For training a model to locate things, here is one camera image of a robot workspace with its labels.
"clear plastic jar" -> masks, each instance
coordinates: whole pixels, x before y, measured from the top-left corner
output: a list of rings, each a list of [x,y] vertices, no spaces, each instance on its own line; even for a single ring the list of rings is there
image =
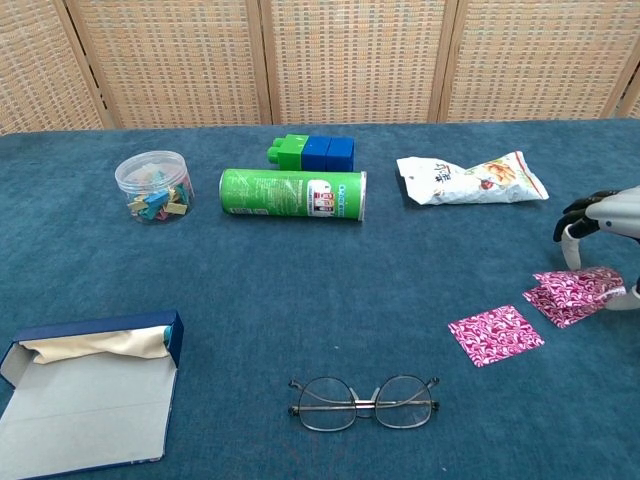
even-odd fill
[[[179,153],[141,153],[122,162],[115,176],[131,215],[140,222],[166,222],[193,208],[191,179]]]

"woven panel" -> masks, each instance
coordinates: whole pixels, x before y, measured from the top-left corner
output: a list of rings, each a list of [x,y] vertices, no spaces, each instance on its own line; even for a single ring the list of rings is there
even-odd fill
[[[436,0],[272,1],[274,121],[426,121],[443,12]]]
[[[638,1],[470,0],[446,120],[599,117],[639,33]]]
[[[0,2],[0,134],[102,128],[50,1]]]
[[[633,101],[629,117],[640,118],[640,69],[636,71],[636,78],[632,83],[633,91],[629,92],[630,100]]]
[[[122,126],[260,123],[245,2],[79,0],[75,8]]]

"green can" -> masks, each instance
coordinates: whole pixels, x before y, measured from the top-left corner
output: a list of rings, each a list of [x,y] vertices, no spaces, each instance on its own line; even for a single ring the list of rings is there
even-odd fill
[[[367,172],[299,172],[228,168],[220,177],[227,213],[342,217],[362,221]]]

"pink patterned paper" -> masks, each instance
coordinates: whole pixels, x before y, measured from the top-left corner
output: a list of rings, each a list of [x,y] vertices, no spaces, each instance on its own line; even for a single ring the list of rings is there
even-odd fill
[[[513,305],[450,323],[449,330],[476,367],[544,345]]]
[[[536,287],[522,295],[559,328],[566,328],[604,307],[604,302],[582,307],[558,307],[551,293],[544,287]]]
[[[533,275],[548,290],[557,307],[584,307],[604,303],[619,293],[622,277],[606,267],[573,272],[546,272]]]

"plastic bag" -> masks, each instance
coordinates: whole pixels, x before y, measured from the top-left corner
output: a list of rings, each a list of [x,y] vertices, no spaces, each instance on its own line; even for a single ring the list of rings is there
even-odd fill
[[[397,160],[409,197],[420,205],[513,203],[546,200],[547,190],[529,170],[522,152],[464,169],[438,158]]]

